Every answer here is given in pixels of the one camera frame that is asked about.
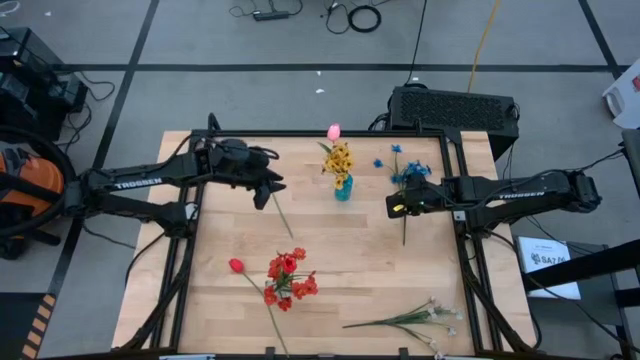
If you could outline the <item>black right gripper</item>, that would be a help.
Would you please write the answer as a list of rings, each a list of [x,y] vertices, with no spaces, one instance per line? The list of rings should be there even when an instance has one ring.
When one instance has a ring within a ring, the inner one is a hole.
[[[386,197],[387,216],[396,219],[446,211],[447,205],[441,190],[441,186],[428,182],[424,175],[410,174],[402,190]]]

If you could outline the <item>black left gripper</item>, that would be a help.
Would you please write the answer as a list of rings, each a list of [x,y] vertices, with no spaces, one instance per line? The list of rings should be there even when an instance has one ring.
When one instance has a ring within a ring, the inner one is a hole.
[[[253,202],[257,210],[263,210],[271,193],[282,191],[284,184],[273,183],[283,180],[283,177],[268,169],[268,156],[258,149],[248,149],[244,162],[239,166],[238,185],[254,191]]]

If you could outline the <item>blue artificial flower bunch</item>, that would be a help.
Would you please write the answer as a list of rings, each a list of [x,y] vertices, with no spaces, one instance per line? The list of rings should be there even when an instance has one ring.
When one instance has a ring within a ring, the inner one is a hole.
[[[422,175],[425,176],[426,180],[428,181],[428,177],[432,174],[432,170],[428,165],[422,164],[420,160],[408,161],[406,164],[401,165],[400,162],[399,162],[399,155],[403,152],[403,149],[399,144],[392,144],[391,145],[391,152],[393,154],[393,156],[392,156],[392,164],[391,165],[384,163],[379,158],[376,158],[373,161],[373,166],[375,168],[386,168],[386,169],[388,169],[390,171],[389,181],[394,186],[394,191],[391,194],[397,192],[398,190],[402,190],[404,188],[405,182],[406,182],[406,178],[410,174],[422,174]],[[405,245],[406,242],[407,242],[407,224],[408,224],[407,218],[409,216],[410,215],[405,216],[405,217],[401,217],[401,218],[396,218],[396,219],[400,219],[401,220],[401,225],[402,225],[401,243],[402,243],[402,245]]]

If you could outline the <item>pink artificial tulip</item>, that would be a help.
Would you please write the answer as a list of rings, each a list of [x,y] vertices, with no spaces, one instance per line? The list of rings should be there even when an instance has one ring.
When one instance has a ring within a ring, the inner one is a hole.
[[[275,195],[275,194],[272,194],[272,195],[271,195],[271,198],[272,198],[272,201],[274,202],[274,204],[275,204],[275,206],[276,206],[276,209],[277,209],[277,211],[278,211],[278,213],[279,213],[280,219],[282,220],[282,223],[283,223],[283,225],[285,226],[285,228],[286,228],[286,230],[287,230],[287,233],[288,233],[289,237],[290,237],[291,239],[294,239],[294,235],[293,235],[293,232],[292,232],[292,230],[291,230],[291,227],[290,227],[290,225],[289,225],[289,223],[288,223],[288,221],[287,221],[287,219],[286,219],[286,216],[285,216],[285,214],[284,214],[284,212],[283,212],[283,210],[282,210],[282,208],[281,208],[281,206],[280,206],[280,204],[279,204],[279,201],[278,201],[278,199],[277,199],[276,195]]]
[[[329,155],[334,150],[338,149],[341,146],[339,142],[340,137],[341,137],[341,126],[338,123],[334,123],[329,126],[326,133],[326,138],[329,141],[329,144],[318,142],[318,145],[327,155]]]

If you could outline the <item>yellow artificial flower bunch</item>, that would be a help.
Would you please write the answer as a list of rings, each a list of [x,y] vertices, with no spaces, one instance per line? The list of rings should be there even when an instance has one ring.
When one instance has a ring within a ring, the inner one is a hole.
[[[348,144],[346,142],[333,142],[329,146],[319,142],[319,146],[325,152],[321,173],[332,174],[334,176],[334,189],[342,190],[354,166]]]

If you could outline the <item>red artificial flower bunch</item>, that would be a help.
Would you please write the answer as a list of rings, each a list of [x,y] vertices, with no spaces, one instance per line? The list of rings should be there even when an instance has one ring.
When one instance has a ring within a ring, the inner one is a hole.
[[[282,271],[282,261],[287,255],[297,259],[297,269],[292,274],[284,274]],[[292,308],[295,299],[302,300],[306,296],[318,294],[315,271],[308,274],[296,273],[299,263],[305,259],[306,250],[297,247],[292,252],[278,253],[269,263],[267,281],[263,291],[266,297],[276,296],[277,300],[274,305],[284,312]]]

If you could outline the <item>white artificial flower bunch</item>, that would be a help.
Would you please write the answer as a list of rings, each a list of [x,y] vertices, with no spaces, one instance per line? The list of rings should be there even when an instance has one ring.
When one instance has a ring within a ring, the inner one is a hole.
[[[433,325],[441,327],[447,331],[448,336],[453,337],[457,334],[457,330],[453,325],[446,322],[446,320],[451,317],[457,320],[463,319],[463,315],[460,310],[442,306],[438,303],[435,297],[430,297],[427,302],[405,313],[386,319],[346,325],[343,326],[343,329],[381,326],[400,330],[414,340],[417,340],[428,347],[433,352],[435,360],[444,360],[445,355],[440,351],[438,342],[433,337],[412,329],[412,326]]]

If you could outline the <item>teal glass vase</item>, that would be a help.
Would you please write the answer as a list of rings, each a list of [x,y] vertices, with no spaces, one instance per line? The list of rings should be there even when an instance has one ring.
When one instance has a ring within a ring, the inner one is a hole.
[[[353,177],[346,174],[336,179],[336,187],[334,189],[334,197],[338,201],[346,202],[351,198],[353,189]]]

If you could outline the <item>black computer case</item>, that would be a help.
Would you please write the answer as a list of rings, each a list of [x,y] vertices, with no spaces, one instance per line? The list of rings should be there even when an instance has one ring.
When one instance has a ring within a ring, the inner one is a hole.
[[[519,138],[519,106],[506,96],[396,87],[387,102],[387,130],[441,130],[447,135],[484,131],[494,159]]]

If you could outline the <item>white cardboard box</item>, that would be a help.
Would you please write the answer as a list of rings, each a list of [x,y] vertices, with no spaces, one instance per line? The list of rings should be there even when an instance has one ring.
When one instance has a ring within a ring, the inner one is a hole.
[[[571,259],[565,242],[534,237],[517,237],[521,268],[528,274]],[[578,301],[581,293],[576,282],[556,285],[550,288],[527,291],[528,297],[559,299],[560,297]]]

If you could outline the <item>black side table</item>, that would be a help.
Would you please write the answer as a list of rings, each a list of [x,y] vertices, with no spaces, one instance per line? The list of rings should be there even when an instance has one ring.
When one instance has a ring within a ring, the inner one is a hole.
[[[524,273],[525,290],[542,290],[575,306],[619,344],[623,360],[640,360],[625,315],[627,308],[640,308],[640,239],[601,250],[579,250],[574,243],[567,248],[572,256],[567,261]],[[636,272],[638,286],[621,289],[616,274],[630,269]]]

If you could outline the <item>orange black vacuum cleaner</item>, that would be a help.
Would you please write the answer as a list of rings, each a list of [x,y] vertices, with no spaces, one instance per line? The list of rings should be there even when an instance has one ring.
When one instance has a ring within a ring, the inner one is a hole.
[[[29,241],[57,246],[42,227],[64,210],[64,190],[76,176],[68,156],[47,138],[0,125],[0,258],[15,260]]]

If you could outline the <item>black equipment stack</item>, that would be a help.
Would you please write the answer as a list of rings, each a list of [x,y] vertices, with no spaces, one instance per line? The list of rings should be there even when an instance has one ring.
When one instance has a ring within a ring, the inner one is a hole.
[[[59,74],[62,60],[28,27],[0,26],[0,125],[60,137],[67,115],[82,110],[87,86]]]

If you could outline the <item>black aluminium table frame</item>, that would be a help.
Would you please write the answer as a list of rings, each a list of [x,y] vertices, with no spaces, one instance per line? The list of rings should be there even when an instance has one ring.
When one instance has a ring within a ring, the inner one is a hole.
[[[265,302],[253,286],[228,264],[240,259],[246,274],[264,290],[269,263],[278,253],[306,250],[297,274],[315,271],[318,294],[295,299],[284,312],[271,309],[291,355],[411,355],[432,351],[409,335],[389,327],[343,326],[386,319],[435,297],[458,309],[463,319],[446,320],[453,337],[437,326],[412,326],[433,337],[447,355],[471,355],[488,346],[490,335],[482,312],[469,314],[453,218],[448,213],[412,217],[407,242],[401,243],[401,220],[389,219],[384,199],[393,191],[386,169],[376,158],[392,162],[391,145],[399,144],[400,160],[420,160],[432,169],[432,180],[455,174],[457,148],[440,136],[415,133],[345,131],[355,165],[349,201],[333,195],[333,180],[321,173],[324,161],[313,132],[250,135],[247,142],[274,149],[272,163],[286,188],[276,194],[291,227],[291,239],[271,200],[263,210],[242,189],[210,184],[202,190],[154,187],[151,201],[198,201],[200,219],[193,241],[167,240],[153,224],[141,227],[140,258],[135,263],[120,310],[113,342],[124,345],[142,326],[161,292],[175,274],[186,249],[193,252],[189,278],[155,333],[156,346],[175,346],[186,353],[284,353]]]

